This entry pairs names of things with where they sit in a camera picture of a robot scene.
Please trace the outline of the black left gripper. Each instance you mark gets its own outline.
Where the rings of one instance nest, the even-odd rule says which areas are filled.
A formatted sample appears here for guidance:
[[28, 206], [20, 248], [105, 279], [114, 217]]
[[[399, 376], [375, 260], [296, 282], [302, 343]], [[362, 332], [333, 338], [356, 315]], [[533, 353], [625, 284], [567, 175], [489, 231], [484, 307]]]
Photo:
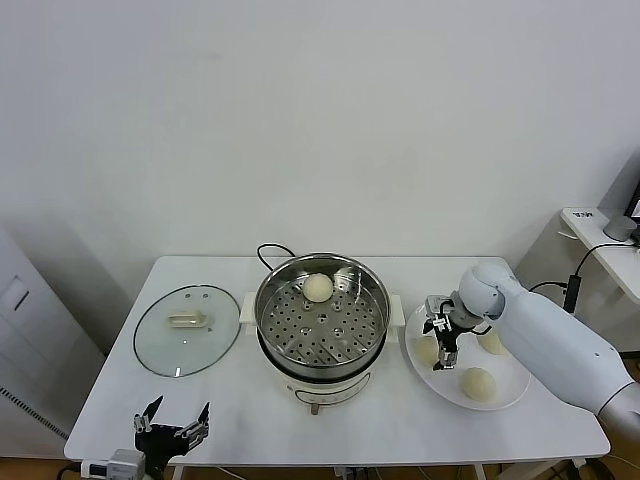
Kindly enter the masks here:
[[135, 414], [135, 447], [144, 454], [145, 470], [164, 470], [174, 457], [185, 456], [195, 448], [195, 440], [209, 434], [209, 403], [197, 419], [186, 427], [152, 423], [163, 396], [149, 403], [141, 414]]

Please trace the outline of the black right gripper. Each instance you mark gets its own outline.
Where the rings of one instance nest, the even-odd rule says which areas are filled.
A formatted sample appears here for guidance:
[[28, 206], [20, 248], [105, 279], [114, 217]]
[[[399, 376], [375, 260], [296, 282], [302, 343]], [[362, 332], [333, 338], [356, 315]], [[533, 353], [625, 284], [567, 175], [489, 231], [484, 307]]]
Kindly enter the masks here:
[[[425, 322], [422, 334], [426, 336], [434, 336], [434, 325], [430, 322]], [[434, 371], [453, 369], [456, 366], [458, 357], [458, 336], [459, 329], [456, 325], [440, 326], [437, 328], [437, 339], [442, 351], [438, 352], [437, 361], [433, 365]]]

